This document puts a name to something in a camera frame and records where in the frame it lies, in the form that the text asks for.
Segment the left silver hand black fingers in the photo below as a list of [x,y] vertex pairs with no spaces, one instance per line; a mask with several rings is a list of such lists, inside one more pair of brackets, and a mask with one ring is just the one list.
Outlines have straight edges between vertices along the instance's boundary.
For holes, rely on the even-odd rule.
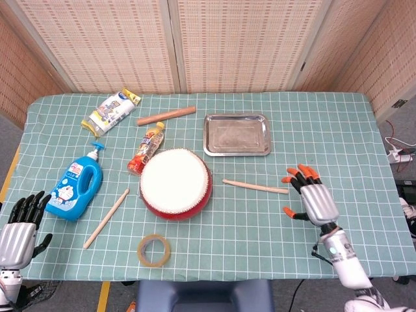
[[51,195],[44,191],[19,199],[13,206],[7,223],[1,230],[1,269],[21,270],[50,244],[48,233],[36,245],[36,237]]

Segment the right silver hand orange fingertips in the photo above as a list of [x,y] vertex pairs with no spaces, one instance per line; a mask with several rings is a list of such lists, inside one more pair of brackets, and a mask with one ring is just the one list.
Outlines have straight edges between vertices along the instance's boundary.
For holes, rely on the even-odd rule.
[[299,164],[297,168],[288,168],[290,176],[281,179],[282,183],[289,183],[299,193],[304,213],[296,213],[289,207],[284,207],[284,213],[292,219],[310,221],[317,227],[335,226],[339,211],[331,193],[323,184],[319,174],[310,166]]

